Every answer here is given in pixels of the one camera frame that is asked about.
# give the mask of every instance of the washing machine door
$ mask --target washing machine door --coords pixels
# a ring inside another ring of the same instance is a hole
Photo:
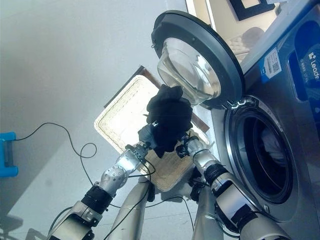
[[[242,69],[209,25],[186,12],[166,11],[156,19],[151,38],[161,78],[170,87],[182,86],[192,105],[229,109],[241,100]]]

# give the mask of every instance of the sticker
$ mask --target sticker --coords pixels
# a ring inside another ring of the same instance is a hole
[[[277,48],[275,47],[264,58],[261,58],[258,65],[262,83],[267,83],[270,78],[280,73],[282,68]]]
[[[265,56],[263,67],[269,79],[282,71],[276,47]]]

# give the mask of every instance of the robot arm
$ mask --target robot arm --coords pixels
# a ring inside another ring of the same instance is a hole
[[[198,139],[191,138],[187,146],[197,169],[216,197],[215,212],[229,230],[240,233],[243,240],[290,239],[272,219],[265,216],[256,198]]]
[[[48,240],[91,240],[91,230],[102,219],[103,212],[110,205],[128,176],[143,162],[149,147],[143,142],[128,145],[114,166],[107,169],[96,181],[81,201],[77,201],[70,211],[50,231]]]

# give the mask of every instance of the washing machine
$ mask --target washing machine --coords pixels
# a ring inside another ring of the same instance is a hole
[[[219,35],[187,13],[161,14],[151,37],[164,82],[211,110],[222,164],[292,239],[318,240],[319,1],[304,1],[281,27],[244,74]]]

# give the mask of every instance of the blue object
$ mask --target blue object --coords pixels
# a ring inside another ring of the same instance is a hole
[[[0,177],[15,177],[18,175],[17,166],[5,166],[5,142],[16,140],[16,134],[12,132],[0,133]]]

